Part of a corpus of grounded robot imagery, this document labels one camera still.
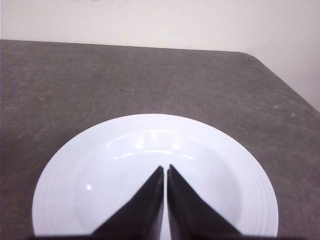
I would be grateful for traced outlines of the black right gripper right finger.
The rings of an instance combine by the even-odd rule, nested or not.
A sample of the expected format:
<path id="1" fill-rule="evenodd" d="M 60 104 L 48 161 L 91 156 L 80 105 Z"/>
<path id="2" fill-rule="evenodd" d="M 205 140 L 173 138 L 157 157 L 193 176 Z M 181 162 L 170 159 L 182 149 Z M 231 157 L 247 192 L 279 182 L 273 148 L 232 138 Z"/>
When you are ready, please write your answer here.
<path id="1" fill-rule="evenodd" d="M 242 234 L 212 209 L 171 164 L 167 207 L 173 240 L 240 240 Z"/>

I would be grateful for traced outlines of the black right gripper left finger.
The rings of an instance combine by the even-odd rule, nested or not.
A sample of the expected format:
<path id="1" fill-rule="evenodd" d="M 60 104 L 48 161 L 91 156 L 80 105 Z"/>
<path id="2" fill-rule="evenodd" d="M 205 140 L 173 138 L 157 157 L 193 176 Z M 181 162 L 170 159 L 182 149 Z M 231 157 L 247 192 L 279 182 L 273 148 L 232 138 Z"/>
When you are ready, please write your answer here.
<path id="1" fill-rule="evenodd" d="M 164 169 L 159 166 L 136 194 L 93 233 L 95 240 L 158 240 L 164 210 Z"/>

